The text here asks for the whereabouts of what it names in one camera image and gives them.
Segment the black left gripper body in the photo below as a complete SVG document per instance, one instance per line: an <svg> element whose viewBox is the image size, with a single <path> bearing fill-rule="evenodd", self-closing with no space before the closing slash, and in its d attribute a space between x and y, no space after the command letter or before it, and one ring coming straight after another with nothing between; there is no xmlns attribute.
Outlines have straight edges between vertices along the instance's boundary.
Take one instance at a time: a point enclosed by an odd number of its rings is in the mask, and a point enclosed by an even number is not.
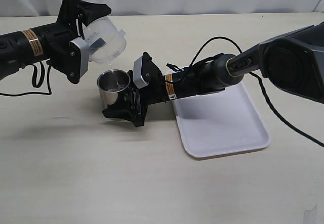
<svg viewBox="0 0 324 224"><path fill-rule="evenodd" d="M78 2L81 0L62 0L55 23L46 26L45 39L48 45L47 64L66 75L70 81L71 48L70 41L77 37L84 39L83 24L79 20Z"/></svg>

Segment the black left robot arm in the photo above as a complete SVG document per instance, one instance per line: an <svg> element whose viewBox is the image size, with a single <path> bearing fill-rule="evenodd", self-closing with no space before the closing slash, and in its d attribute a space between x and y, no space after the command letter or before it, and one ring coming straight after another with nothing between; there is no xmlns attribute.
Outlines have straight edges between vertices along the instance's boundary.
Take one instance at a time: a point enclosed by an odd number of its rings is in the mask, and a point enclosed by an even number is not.
<svg viewBox="0 0 324 224"><path fill-rule="evenodd" d="M79 83L90 60L83 26L110 13L106 4L62 0L56 22L1 35L1 79L46 60L71 83Z"/></svg>

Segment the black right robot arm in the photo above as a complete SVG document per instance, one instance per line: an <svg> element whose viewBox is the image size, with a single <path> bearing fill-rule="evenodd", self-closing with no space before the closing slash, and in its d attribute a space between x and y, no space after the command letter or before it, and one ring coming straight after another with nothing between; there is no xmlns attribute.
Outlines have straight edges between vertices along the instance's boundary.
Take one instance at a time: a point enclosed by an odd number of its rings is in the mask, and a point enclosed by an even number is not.
<svg viewBox="0 0 324 224"><path fill-rule="evenodd" d="M238 55L220 53L184 68L169 68L172 74L162 74L144 52L126 73L126 88L104 106L103 115L141 127L149 105L218 93L256 70L282 91L322 103L323 24L278 35Z"/></svg>

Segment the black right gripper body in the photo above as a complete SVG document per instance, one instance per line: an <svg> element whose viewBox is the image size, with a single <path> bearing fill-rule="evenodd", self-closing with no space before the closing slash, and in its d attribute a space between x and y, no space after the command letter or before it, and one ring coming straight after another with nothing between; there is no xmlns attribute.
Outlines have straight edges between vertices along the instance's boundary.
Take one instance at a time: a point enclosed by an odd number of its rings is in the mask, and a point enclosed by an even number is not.
<svg viewBox="0 0 324 224"><path fill-rule="evenodd" d="M153 63L149 53L144 52L144 57L150 57L151 60L144 66L145 79L149 79L149 85L138 89L133 83L133 69L127 74L130 76L131 90L131 105L133 106L134 121L132 124L135 127L144 125L147 109L149 105L165 102L168 100L164 75L161 70Z"/></svg>

